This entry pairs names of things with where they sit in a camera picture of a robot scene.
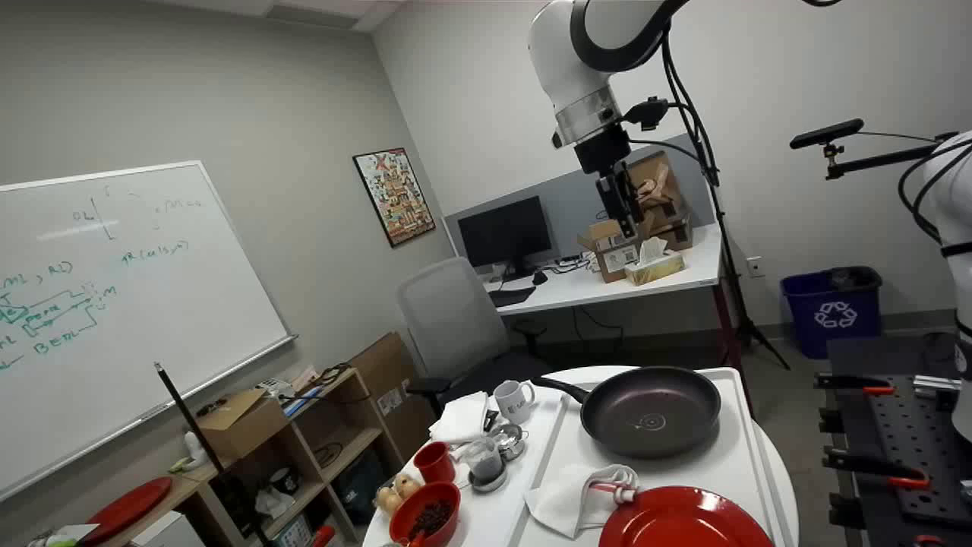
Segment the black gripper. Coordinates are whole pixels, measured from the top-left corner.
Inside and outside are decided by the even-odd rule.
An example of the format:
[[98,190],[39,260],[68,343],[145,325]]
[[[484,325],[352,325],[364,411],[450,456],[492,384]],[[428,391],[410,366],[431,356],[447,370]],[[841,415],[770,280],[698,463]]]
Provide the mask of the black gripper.
[[[578,143],[574,156],[588,174],[599,177],[601,187],[608,190],[604,208],[621,223],[621,234],[626,236],[626,214],[618,198],[623,198],[621,164],[630,156],[630,134],[618,120],[610,120],[601,134]],[[634,184],[630,184],[626,204],[630,204],[634,234],[644,234],[644,207]]]

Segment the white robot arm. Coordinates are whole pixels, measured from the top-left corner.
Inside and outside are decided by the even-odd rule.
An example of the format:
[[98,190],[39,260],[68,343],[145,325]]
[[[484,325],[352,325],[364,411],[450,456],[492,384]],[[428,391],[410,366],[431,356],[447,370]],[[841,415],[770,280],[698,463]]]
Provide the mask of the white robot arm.
[[610,92],[618,73],[648,64],[688,0],[548,0],[530,28],[530,54],[552,104],[552,145],[571,145],[581,168],[595,174],[604,212],[626,236],[644,212],[626,168],[626,125],[654,130],[673,110],[648,98],[621,110]]

